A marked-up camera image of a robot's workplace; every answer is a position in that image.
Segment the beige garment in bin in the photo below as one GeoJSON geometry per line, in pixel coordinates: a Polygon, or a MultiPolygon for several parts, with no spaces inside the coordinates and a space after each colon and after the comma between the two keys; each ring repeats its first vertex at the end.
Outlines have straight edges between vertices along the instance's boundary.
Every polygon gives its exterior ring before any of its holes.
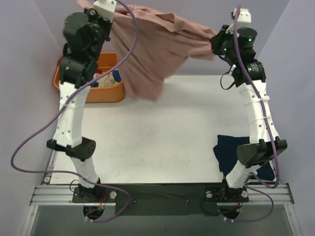
{"type": "Polygon", "coordinates": [[[105,88],[105,87],[113,87],[116,84],[118,84],[118,82],[115,80],[113,73],[109,73],[108,75],[102,77],[101,79],[97,80],[96,82],[94,82],[91,87],[94,88],[105,88]]]}

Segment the orange plastic bin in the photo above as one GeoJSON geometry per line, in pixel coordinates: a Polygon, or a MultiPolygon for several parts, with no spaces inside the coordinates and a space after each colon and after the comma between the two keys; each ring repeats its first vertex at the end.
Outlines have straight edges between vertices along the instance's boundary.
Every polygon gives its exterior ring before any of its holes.
{"type": "Polygon", "coordinates": [[[97,80],[117,70],[117,64],[116,53],[100,53],[98,60],[90,61],[73,59],[70,55],[61,57],[53,79],[55,87],[60,91],[60,103],[64,104],[76,91],[79,92],[81,98],[76,95],[73,102],[77,100],[86,103],[122,101],[125,97],[122,81],[113,87],[91,87],[97,80]]]}

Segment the pink printed t-shirt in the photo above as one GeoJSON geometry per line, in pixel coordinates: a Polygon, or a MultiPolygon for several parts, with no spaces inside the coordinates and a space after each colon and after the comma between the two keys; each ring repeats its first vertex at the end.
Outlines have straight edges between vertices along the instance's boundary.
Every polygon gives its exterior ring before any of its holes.
{"type": "Polygon", "coordinates": [[[122,60],[137,39],[135,49],[119,66],[127,96],[156,101],[164,80],[188,58],[213,60],[210,40],[216,32],[172,12],[129,5],[136,20],[122,6],[116,8],[111,28],[114,49],[122,60]],[[135,37],[135,22],[139,35],[135,37]]]}

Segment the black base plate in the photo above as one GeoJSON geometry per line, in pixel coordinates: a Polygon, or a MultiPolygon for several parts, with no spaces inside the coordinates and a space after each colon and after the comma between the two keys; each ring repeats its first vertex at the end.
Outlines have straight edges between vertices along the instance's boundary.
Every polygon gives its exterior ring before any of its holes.
{"type": "Polygon", "coordinates": [[[234,189],[229,188],[223,182],[217,183],[160,183],[160,184],[119,184],[112,188],[97,188],[94,193],[85,193],[79,187],[80,197],[97,199],[103,196],[103,200],[97,206],[84,205],[83,213],[92,211],[92,217],[97,219],[105,212],[107,207],[114,207],[115,213],[121,216],[186,216],[192,214],[205,214],[206,216],[218,216],[218,206],[223,204],[223,212],[234,214],[244,202],[240,199],[234,203],[236,197],[247,194],[245,187],[234,189]],[[169,187],[201,187],[206,192],[203,197],[193,198],[192,200],[145,200],[133,201],[128,190],[133,186],[169,186],[169,187]]]}

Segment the folded navy t-shirt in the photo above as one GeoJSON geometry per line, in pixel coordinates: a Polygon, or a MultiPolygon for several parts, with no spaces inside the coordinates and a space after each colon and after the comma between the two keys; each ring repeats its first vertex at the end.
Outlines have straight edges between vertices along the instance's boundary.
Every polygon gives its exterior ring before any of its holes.
{"type": "MultiPolygon", "coordinates": [[[[224,177],[232,171],[238,160],[237,147],[249,143],[249,137],[217,135],[217,144],[213,147],[213,152],[219,163],[219,170],[224,177]]],[[[275,179],[274,170],[270,163],[260,167],[256,175],[265,181],[274,181],[275,179]]]]}

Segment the aluminium frame rail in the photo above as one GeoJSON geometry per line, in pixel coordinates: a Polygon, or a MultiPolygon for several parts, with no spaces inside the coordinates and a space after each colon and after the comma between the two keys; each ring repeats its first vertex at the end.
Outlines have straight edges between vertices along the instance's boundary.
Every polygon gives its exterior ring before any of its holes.
{"type": "MultiPolygon", "coordinates": [[[[265,205],[273,200],[276,205],[293,204],[293,196],[287,184],[279,185],[275,189],[267,188],[257,183],[251,183],[242,194],[228,203],[234,203],[239,199],[246,204],[265,205]]],[[[133,201],[145,200],[192,200],[202,198],[206,192],[201,187],[169,187],[169,186],[133,186],[128,190],[133,201]]],[[[70,204],[97,206],[103,200],[103,196],[97,199],[80,197],[77,187],[68,185],[38,185],[35,187],[31,198],[31,206],[67,206],[70,204]]]]}

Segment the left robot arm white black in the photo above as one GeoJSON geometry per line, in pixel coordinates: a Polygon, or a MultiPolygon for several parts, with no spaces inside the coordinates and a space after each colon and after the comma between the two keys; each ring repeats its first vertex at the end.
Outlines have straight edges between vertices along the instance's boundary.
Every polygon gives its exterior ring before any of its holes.
{"type": "Polygon", "coordinates": [[[93,6],[67,16],[63,35],[66,43],[59,64],[60,111],[57,129],[47,147],[64,152],[72,160],[79,177],[79,187],[91,203],[101,198],[101,190],[92,160],[94,140],[82,136],[84,106],[98,69],[97,61],[104,42],[109,41],[114,10],[93,6]]]}

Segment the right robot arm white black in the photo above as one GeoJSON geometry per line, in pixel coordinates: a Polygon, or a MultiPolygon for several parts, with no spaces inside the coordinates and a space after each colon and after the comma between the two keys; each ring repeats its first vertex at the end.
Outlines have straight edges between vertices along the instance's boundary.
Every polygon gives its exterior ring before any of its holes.
{"type": "Polygon", "coordinates": [[[221,57],[230,66],[230,75],[240,93],[250,128],[249,143],[236,149],[237,162],[225,177],[227,185],[220,188],[220,197],[231,201],[237,196],[237,188],[244,187],[248,178],[287,148],[275,129],[266,92],[264,66],[256,58],[253,43],[256,30],[248,27],[232,29],[223,25],[210,43],[214,55],[221,57]]]}

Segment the blue garment in bin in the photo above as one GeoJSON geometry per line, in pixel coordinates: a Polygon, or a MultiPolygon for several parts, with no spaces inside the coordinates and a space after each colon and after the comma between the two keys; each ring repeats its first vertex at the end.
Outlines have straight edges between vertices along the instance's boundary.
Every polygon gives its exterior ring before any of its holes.
{"type": "Polygon", "coordinates": [[[122,81],[121,76],[120,76],[120,73],[119,73],[118,70],[114,70],[114,71],[112,72],[112,75],[113,75],[113,78],[115,79],[115,81],[116,81],[117,83],[120,83],[120,82],[122,81]]]}

